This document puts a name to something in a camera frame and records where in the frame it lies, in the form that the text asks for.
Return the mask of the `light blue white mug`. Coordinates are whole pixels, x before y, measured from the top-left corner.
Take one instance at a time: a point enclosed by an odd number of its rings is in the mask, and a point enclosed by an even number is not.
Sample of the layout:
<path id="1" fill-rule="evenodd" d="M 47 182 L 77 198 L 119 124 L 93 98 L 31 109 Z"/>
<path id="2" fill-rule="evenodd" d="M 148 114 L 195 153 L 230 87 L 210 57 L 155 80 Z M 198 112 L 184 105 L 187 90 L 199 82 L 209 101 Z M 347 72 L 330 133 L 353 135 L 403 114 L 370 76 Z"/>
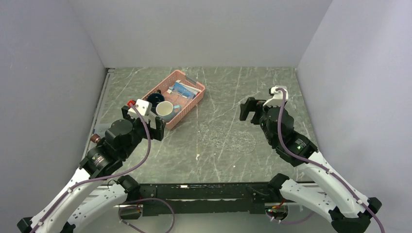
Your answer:
<path id="1" fill-rule="evenodd" d="M 169 101 L 162 101 L 156 106 L 155 112 L 162 120 L 170 122 L 181 110 L 181 105 L 173 105 Z"/>

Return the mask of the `clear textured oval tray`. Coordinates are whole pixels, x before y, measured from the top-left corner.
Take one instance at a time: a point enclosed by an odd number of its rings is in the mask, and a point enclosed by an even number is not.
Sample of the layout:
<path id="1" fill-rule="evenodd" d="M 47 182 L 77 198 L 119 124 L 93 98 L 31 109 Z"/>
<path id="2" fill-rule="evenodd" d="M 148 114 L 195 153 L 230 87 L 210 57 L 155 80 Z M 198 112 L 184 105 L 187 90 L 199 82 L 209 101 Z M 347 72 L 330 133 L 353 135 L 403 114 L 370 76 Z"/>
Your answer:
<path id="1" fill-rule="evenodd" d="M 198 142 L 221 150 L 249 153 L 256 147 L 256 140 L 251 133 L 240 130 L 228 130 L 220 125 L 201 124 L 198 129 Z"/>

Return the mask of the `pink perforated plastic basket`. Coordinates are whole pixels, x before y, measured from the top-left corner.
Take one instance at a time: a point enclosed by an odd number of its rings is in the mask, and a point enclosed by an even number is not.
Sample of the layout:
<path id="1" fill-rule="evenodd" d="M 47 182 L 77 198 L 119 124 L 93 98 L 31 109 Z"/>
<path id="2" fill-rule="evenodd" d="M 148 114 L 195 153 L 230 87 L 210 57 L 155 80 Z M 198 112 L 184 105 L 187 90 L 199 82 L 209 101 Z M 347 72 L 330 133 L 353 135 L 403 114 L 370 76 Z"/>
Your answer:
<path id="1" fill-rule="evenodd" d="M 168 89 L 172 89 L 175 82 L 183 83 L 200 92 L 189 102 L 187 106 L 182 107 L 182 110 L 177 114 L 177 116 L 175 116 L 170 122 L 166 123 L 166 128 L 169 130 L 172 130 L 178 122 L 181 121 L 193 109 L 193 107 L 195 107 L 203 99 L 206 92 L 206 87 L 202 83 L 192 80 L 180 70 L 175 70 L 159 84 L 157 84 L 152 90 L 150 90 L 142 99 L 147 100 L 147 97 L 150 94 L 156 92 L 161 92 L 161 94 L 166 97 L 168 95 L 166 94 L 166 91 Z"/>

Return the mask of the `clear acrylic toothbrush holder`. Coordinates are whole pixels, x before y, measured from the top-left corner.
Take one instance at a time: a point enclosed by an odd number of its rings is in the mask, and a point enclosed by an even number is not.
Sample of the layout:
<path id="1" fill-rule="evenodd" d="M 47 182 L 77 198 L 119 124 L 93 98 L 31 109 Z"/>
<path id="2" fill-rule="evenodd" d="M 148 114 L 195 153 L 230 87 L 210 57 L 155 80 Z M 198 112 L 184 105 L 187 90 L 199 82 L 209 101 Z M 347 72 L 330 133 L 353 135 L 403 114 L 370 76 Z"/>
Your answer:
<path id="1" fill-rule="evenodd" d="M 184 91 L 183 93 L 179 92 L 178 90 L 168 89 L 166 91 L 168 94 L 165 99 L 170 101 L 173 105 L 180 105 L 181 107 L 185 107 L 189 104 L 189 102 L 194 98 L 193 93 L 188 93 Z"/>

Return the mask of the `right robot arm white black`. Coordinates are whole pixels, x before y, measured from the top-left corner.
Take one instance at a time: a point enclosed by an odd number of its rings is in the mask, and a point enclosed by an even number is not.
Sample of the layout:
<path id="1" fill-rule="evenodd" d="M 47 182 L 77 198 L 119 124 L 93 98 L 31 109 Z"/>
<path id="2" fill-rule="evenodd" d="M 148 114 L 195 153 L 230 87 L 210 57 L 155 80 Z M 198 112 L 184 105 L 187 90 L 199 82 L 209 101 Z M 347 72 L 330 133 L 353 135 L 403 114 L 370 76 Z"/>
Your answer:
<path id="1" fill-rule="evenodd" d="M 240 120 L 254 113 L 251 123 L 259 125 L 268 144 L 285 162 L 308 175 L 322 193 L 278 173 L 268 182 L 273 201 L 287 199 L 304 205 L 330 222 L 338 233 L 364 233 L 382 203 L 357 191 L 334 171 L 317 147 L 294 129 L 294 119 L 283 107 L 268 107 L 253 97 L 240 105 Z"/>

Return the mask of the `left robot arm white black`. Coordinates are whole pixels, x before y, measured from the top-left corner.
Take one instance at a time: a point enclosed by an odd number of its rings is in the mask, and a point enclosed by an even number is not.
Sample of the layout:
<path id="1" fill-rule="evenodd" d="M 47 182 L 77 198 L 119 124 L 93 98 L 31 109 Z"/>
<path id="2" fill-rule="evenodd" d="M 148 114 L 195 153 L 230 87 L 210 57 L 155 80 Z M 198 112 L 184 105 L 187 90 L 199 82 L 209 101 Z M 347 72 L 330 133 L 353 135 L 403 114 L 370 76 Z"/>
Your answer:
<path id="1" fill-rule="evenodd" d="M 69 182 L 37 215 L 22 218 L 22 233 L 78 233 L 88 223 L 117 204 L 135 203 L 140 186 L 128 175 L 140 167 L 150 153 L 133 168 L 116 173 L 138 144 L 146 139 L 161 141 L 166 123 L 151 110 L 151 104 L 130 104 L 122 108 L 123 118 L 114 121 L 104 137 L 94 134 L 90 149 Z"/>

